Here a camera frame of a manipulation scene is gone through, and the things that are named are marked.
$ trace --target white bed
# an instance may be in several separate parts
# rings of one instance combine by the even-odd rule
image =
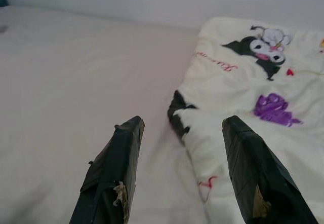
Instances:
[[[22,7],[0,25],[1,223],[68,223],[87,162],[134,115],[146,127],[129,223],[207,223],[166,113],[196,31]]]

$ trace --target bed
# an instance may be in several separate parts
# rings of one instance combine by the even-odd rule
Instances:
[[[261,212],[254,214],[254,203],[240,197],[253,171],[242,177],[241,189],[234,185],[234,171],[229,173],[227,162],[234,156],[228,152],[244,150],[225,150],[222,133],[224,120],[233,115],[264,139],[289,171],[317,222],[324,223],[323,108],[323,31],[225,17],[203,26],[168,114],[192,159],[211,223],[259,223],[256,219],[267,218],[273,204],[273,196],[260,191],[261,177],[256,177],[254,189],[254,203],[259,200],[264,207]],[[244,162],[242,155],[232,162]],[[246,208],[251,205],[251,215],[242,217],[237,199]]]
[[[195,30],[0,9],[1,223],[68,223],[114,125],[145,122],[129,223],[207,223],[166,111]]]

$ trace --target cartoon character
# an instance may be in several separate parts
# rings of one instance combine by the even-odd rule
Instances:
[[[248,55],[257,58],[256,63],[261,66],[268,75],[268,80],[280,70],[280,65],[285,62],[283,50],[290,43],[289,36],[279,29],[252,26],[251,30],[261,29],[259,36],[248,36],[240,42],[233,41],[224,47],[232,49],[239,55]]]
[[[255,105],[253,113],[262,120],[278,123],[287,127],[293,124],[302,124],[299,119],[293,118],[291,111],[286,111],[288,103],[275,93],[267,97],[261,95]]]

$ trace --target blanket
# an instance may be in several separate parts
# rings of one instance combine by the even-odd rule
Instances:
[[[264,139],[324,223],[324,32],[210,20],[168,115],[191,157],[210,223],[244,223],[222,134],[232,115]]]

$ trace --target black pad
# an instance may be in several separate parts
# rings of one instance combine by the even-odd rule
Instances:
[[[317,223],[288,170],[258,134],[232,116],[223,122],[223,136],[229,175],[246,223]]]
[[[70,224],[128,222],[143,130],[139,116],[115,126],[109,143],[90,162]]]

